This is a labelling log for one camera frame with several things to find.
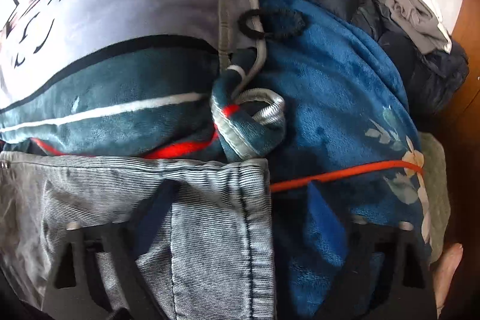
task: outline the orange trim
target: orange trim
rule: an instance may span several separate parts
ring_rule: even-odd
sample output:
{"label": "orange trim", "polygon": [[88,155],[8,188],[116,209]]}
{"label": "orange trim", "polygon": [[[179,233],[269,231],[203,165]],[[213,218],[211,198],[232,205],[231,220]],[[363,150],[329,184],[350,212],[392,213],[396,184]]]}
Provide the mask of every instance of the orange trim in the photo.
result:
{"label": "orange trim", "polygon": [[386,160],[385,162],[367,163],[359,166],[349,167],[344,170],[325,172],[324,174],[307,176],[305,178],[292,179],[285,182],[277,182],[270,185],[270,191],[275,193],[277,191],[291,190],[298,187],[308,185],[311,181],[332,182],[338,179],[348,178],[354,175],[365,174],[367,172],[387,170],[389,168],[409,168],[413,171],[423,174],[420,166],[403,160]]}

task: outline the foot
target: foot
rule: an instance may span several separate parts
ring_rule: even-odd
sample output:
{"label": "foot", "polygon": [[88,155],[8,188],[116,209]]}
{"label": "foot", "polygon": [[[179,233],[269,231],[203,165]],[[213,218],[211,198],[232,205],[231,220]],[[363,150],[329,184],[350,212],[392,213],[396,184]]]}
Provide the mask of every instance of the foot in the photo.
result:
{"label": "foot", "polygon": [[433,290],[437,304],[437,316],[440,316],[443,305],[445,305],[450,283],[455,270],[460,264],[460,260],[462,260],[462,256],[463,246],[460,243],[455,243],[442,253],[438,261],[438,268],[433,273]]}

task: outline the black ring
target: black ring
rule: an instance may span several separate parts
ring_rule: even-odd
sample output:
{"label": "black ring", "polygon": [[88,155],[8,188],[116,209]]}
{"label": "black ring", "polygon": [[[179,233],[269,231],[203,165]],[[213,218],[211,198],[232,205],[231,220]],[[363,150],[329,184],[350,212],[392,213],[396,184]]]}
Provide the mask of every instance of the black ring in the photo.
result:
{"label": "black ring", "polygon": [[[247,25],[247,21],[252,19],[254,16],[271,16],[279,15],[293,19],[294,27],[289,31],[280,31],[280,32],[262,32],[256,31],[255,29],[250,28]],[[238,19],[238,28],[245,36],[253,40],[263,40],[271,39],[275,41],[285,40],[293,36],[300,36],[307,24],[303,18],[303,14],[297,10],[291,10],[287,8],[279,9],[251,9],[244,12]]]}

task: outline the blue fleece blanket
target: blue fleece blanket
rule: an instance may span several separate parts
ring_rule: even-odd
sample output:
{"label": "blue fleece blanket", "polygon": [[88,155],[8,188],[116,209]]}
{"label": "blue fleece blanket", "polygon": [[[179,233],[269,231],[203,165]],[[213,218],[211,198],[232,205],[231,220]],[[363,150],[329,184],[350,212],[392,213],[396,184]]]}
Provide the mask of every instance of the blue fleece blanket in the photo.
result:
{"label": "blue fleece blanket", "polygon": [[[308,0],[260,3],[298,10],[308,21],[301,36],[267,42],[266,64],[248,86],[270,88],[286,103],[285,140],[267,156],[271,183],[381,160],[423,164],[397,69],[367,34]],[[263,21],[267,31],[285,23]],[[390,226],[408,222],[421,243],[429,240],[423,180],[408,169],[275,193],[279,319],[313,316],[347,255],[345,226],[354,215]],[[425,244],[426,255],[429,250]]]}

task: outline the pile of clothes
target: pile of clothes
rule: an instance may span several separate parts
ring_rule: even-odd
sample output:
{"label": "pile of clothes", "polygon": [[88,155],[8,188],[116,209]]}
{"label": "pile of clothes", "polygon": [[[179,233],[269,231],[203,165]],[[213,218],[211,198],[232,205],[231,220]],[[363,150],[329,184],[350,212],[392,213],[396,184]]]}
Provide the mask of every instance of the pile of clothes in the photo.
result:
{"label": "pile of clothes", "polygon": [[397,67],[414,118],[441,111],[469,74],[435,0],[318,0],[373,38]]}

